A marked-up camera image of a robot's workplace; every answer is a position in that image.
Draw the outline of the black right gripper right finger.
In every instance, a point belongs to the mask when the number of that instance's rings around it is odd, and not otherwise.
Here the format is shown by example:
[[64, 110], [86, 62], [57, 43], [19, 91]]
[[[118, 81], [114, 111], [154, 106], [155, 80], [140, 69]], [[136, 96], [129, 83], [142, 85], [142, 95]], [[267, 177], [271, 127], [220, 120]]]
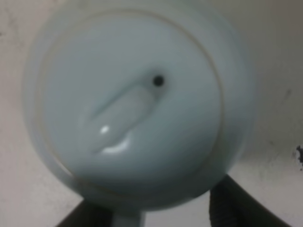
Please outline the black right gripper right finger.
[[211, 191], [212, 227], [288, 227], [289, 225], [252, 198], [229, 175]]

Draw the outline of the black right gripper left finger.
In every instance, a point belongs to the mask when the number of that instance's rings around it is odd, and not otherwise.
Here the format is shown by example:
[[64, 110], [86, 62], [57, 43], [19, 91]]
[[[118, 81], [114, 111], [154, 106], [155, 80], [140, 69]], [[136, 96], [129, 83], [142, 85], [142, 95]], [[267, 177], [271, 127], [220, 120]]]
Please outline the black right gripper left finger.
[[113, 211], [83, 200], [57, 227], [110, 227]]

